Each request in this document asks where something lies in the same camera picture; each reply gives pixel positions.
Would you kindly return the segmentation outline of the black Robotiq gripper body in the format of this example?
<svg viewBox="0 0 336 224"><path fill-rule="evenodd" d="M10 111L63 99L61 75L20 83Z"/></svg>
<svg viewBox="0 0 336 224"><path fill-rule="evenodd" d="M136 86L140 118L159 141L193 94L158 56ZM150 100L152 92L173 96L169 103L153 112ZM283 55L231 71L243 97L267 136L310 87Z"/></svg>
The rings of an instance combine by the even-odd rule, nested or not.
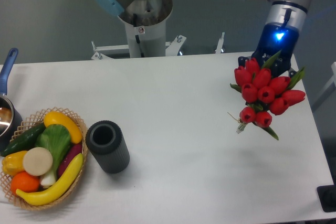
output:
<svg viewBox="0 0 336 224"><path fill-rule="evenodd" d="M299 38L296 29L266 24L252 58L262 66L271 56L280 51L270 67L272 76L280 76L291 68L291 56Z"/></svg>

